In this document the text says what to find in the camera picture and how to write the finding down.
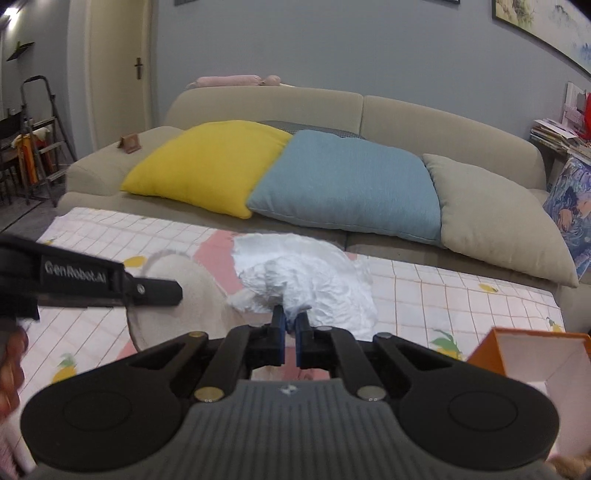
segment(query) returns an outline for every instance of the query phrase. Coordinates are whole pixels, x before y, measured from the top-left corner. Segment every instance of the yellow pillow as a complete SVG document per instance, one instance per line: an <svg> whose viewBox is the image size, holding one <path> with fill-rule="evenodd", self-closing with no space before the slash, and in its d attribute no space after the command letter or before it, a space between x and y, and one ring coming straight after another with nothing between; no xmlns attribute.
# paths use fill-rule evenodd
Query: yellow pillow
<svg viewBox="0 0 591 480"><path fill-rule="evenodd" d="M291 135L243 120L199 125L155 150L121 190L250 218L246 200Z"/></svg>

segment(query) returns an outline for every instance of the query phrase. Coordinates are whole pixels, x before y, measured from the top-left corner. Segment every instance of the chair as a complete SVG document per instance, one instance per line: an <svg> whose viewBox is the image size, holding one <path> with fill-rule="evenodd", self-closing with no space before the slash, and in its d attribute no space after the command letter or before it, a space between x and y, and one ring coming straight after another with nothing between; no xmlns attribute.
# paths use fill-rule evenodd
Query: chair
<svg viewBox="0 0 591 480"><path fill-rule="evenodd" d="M12 148L11 142L13 137L18 135L21 132L22 127L22 115L21 112L15 113L14 115L10 115L9 117L5 118L4 120L0 120L0 184L4 184L4 188L6 189L6 194L8 196L8 203L12 203L10 198L10 191L8 190L8 183L7 183L7 174L8 172L12 178L12 185L15 189L17 188L17 181L15 179L14 173L12 172L12 167L15 167L17 171L17 177L20 175L20 166L19 163L16 162L11 164L11 161L14 159L18 159L18 157L13 157L9 159L8 162L4 161L4 154L6 151Z"/></svg>

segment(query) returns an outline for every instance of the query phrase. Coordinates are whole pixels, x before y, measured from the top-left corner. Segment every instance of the door frame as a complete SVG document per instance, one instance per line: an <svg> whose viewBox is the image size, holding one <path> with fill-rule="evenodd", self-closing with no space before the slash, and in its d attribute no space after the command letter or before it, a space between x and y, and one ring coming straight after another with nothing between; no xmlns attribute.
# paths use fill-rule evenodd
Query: door frame
<svg viewBox="0 0 591 480"><path fill-rule="evenodd" d="M90 3L97 0L72 0L68 19L67 81L72 136L78 158L97 150L96 124L92 108L90 81ZM151 101L151 27L153 0L146 0L142 20L142 62L147 81L144 83L144 113L147 129L152 128Z"/></svg>

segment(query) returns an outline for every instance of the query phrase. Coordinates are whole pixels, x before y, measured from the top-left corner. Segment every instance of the floor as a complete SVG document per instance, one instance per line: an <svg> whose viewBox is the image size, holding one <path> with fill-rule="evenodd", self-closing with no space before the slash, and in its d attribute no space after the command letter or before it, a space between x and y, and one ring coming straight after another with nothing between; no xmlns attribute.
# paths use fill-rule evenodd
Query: floor
<svg viewBox="0 0 591 480"><path fill-rule="evenodd" d="M0 233L11 233L30 240L37 240L57 216L47 192L37 189L35 195L42 200L31 200L27 205L23 197L12 196L12 205L6 197L0 203ZM52 189L57 198L66 192L65 183L56 183Z"/></svg>

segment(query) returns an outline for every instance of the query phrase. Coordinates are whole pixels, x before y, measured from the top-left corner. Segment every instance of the sofa armrest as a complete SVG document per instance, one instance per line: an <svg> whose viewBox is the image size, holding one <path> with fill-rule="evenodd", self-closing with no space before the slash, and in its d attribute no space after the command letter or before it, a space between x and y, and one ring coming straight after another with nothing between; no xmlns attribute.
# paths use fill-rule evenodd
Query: sofa armrest
<svg viewBox="0 0 591 480"><path fill-rule="evenodd" d="M179 136L183 130L158 127L139 134L141 150L126 154L119 142L81 158L68 168L67 191L110 196L119 191L127 174L154 150Z"/></svg>

